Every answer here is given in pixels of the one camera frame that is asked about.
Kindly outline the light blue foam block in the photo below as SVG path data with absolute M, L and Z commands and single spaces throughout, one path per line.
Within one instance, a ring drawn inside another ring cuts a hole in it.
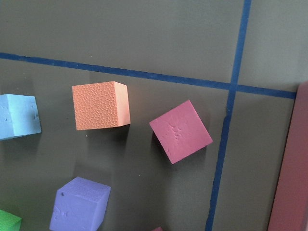
M 34 96 L 3 94 L 0 96 L 0 139 L 8 140 L 41 133 Z

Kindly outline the dark pink foam block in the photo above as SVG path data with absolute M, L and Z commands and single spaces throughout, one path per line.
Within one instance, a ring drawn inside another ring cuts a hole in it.
M 172 164 L 213 142 L 189 100 L 149 124 Z

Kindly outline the orange textured foam block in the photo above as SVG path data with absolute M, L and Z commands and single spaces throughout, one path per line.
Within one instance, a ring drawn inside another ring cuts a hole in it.
M 116 128 L 131 123 L 128 88 L 109 81 L 72 86 L 77 130 Z

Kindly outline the purple foam block right side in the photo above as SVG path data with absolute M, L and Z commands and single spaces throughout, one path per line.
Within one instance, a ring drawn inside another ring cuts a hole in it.
M 96 231 L 103 223 L 111 187 L 76 177 L 57 190 L 51 231 Z

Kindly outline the pink plastic tray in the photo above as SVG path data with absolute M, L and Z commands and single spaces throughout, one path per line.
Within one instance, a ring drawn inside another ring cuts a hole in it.
M 308 83 L 297 89 L 269 231 L 308 229 Z

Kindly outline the green foam block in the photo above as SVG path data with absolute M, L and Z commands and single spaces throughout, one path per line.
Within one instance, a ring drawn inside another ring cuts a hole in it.
M 22 218 L 9 212 L 0 211 L 0 231 L 19 231 Z

